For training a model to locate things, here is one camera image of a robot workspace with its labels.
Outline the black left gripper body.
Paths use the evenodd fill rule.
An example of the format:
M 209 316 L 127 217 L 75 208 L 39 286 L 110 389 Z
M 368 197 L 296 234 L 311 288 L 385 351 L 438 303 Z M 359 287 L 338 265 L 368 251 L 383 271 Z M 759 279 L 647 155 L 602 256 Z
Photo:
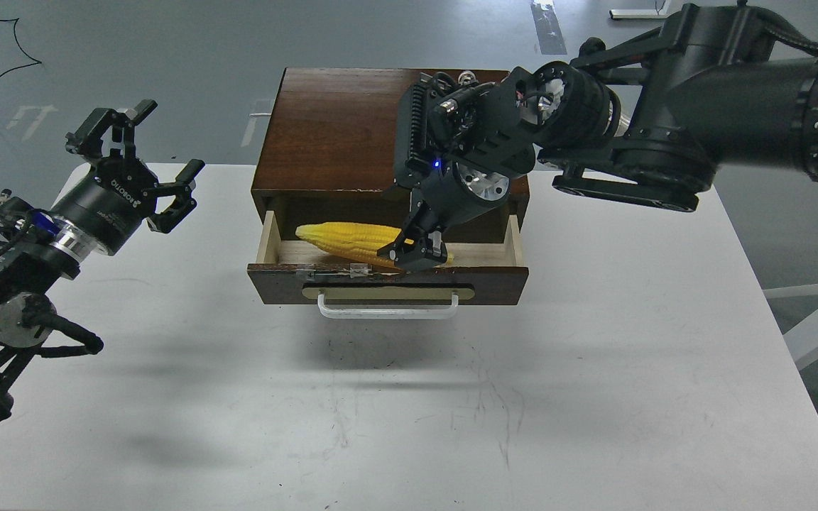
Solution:
M 102 158 L 50 213 L 94 237 L 97 251 L 112 256 L 155 213 L 156 200 L 143 191 L 156 185 L 156 175 L 140 160 L 126 166 L 123 158 Z

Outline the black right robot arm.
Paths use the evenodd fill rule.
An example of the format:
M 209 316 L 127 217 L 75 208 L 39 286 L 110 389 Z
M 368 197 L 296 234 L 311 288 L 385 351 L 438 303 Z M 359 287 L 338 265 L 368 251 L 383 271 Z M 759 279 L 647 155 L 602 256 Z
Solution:
M 442 235 L 506 201 L 536 162 L 555 189 L 694 212 L 721 165 L 818 183 L 818 42 L 739 2 L 685 4 L 652 31 L 497 82 L 422 74 L 400 98 L 395 187 L 408 216 L 378 255 L 415 272 L 445 264 Z

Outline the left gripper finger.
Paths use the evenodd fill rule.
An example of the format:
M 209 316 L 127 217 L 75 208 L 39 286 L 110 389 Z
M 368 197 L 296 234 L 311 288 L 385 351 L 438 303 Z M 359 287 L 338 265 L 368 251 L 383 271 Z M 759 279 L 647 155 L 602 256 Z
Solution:
M 163 212 L 147 216 L 147 226 L 153 232 L 170 233 L 196 207 L 192 197 L 196 175 L 205 167 L 200 159 L 191 159 L 176 175 L 173 183 L 157 183 L 153 187 L 143 188 L 143 195 L 149 198 L 173 197 L 173 201 Z
M 74 132 L 66 133 L 65 151 L 81 156 L 93 167 L 120 162 L 124 167 L 142 166 L 136 154 L 134 129 L 157 107 L 144 99 L 133 108 L 95 108 Z

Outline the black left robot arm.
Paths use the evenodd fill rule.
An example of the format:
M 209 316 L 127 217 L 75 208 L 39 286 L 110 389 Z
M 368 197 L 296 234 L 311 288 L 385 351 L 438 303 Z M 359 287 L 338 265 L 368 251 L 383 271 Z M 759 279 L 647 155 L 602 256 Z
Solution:
M 191 160 L 170 183 L 160 183 L 136 154 L 134 130 L 156 109 L 95 108 L 66 136 L 66 150 L 89 172 L 50 209 L 35 208 L 9 190 L 0 195 L 0 422 L 12 414 L 9 389 L 36 357 L 99 353 L 103 340 L 59 316 L 48 289 L 73 279 L 90 253 L 112 256 L 142 223 L 171 232 L 196 207 Z

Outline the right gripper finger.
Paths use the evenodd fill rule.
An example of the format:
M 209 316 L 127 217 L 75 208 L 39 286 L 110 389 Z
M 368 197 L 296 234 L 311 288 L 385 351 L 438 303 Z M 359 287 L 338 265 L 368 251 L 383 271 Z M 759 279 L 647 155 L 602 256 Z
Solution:
M 389 259 L 397 268 L 407 272 L 425 271 L 431 268 L 431 240 L 422 226 L 422 209 L 407 216 L 400 233 L 389 245 L 377 251 L 380 258 Z
M 422 266 L 444 265 L 450 258 L 450 253 L 442 240 L 442 229 L 438 226 L 428 229 L 420 238 L 420 252 Z

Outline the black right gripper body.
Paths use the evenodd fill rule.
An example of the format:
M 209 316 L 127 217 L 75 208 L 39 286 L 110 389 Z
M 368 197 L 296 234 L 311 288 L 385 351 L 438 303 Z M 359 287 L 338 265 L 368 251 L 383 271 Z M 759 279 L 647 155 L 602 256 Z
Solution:
M 431 212 L 431 227 L 450 229 L 499 207 L 511 181 L 499 172 L 483 172 L 454 160 L 437 160 L 420 190 Z

